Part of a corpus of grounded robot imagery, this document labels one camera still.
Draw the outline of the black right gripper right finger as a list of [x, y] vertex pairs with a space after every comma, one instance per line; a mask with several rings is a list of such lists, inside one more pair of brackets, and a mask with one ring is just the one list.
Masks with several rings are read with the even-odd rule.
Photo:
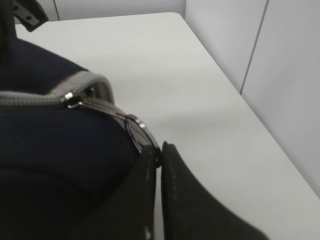
[[196, 179], [176, 146], [162, 145], [161, 200], [166, 240], [266, 240]]

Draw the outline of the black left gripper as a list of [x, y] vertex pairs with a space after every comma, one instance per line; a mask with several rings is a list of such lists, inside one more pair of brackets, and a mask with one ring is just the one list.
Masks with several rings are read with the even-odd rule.
[[0, 1], [0, 42], [7, 38], [16, 38], [15, 20], [33, 32], [49, 21], [47, 14], [37, 0], [1, 0]]

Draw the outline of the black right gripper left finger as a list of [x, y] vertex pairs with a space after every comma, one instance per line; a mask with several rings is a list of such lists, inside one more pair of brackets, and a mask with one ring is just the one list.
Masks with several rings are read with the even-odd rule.
[[157, 167], [147, 145], [129, 176], [93, 212], [74, 227], [76, 240], [152, 240]]

